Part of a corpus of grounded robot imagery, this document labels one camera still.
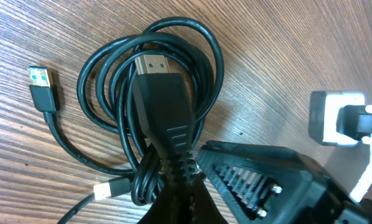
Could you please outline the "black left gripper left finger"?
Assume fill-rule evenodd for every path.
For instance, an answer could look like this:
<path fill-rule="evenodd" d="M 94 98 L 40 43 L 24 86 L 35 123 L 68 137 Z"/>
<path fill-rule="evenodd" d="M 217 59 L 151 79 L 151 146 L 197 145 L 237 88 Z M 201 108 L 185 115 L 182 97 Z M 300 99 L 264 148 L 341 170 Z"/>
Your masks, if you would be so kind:
<path fill-rule="evenodd" d="M 138 224 L 176 224 L 178 223 L 179 200 L 174 189 L 166 183 L 156 201 Z"/>

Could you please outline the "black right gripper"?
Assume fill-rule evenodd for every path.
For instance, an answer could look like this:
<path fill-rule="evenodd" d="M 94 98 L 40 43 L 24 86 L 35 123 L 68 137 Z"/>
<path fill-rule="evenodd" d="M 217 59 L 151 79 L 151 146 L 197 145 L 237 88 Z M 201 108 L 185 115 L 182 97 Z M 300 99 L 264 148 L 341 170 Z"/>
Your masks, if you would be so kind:
<path fill-rule="evenodd" d="M 371 199 L 314 179 L 292 149 L 208 141 L 197 163 L 240 223 L 372 224 Z"/>

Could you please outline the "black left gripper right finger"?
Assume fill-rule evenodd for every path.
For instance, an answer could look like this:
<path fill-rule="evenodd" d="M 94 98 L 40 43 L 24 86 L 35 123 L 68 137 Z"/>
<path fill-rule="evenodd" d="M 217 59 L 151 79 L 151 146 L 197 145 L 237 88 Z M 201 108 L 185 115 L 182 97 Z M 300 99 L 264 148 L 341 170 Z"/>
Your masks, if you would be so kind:
<path fill-rule="evenodd" d="M 203 180 L 197 177 L 189 195 L 190 222 L 195 224 L 227 224 L 216 207 Z"/>

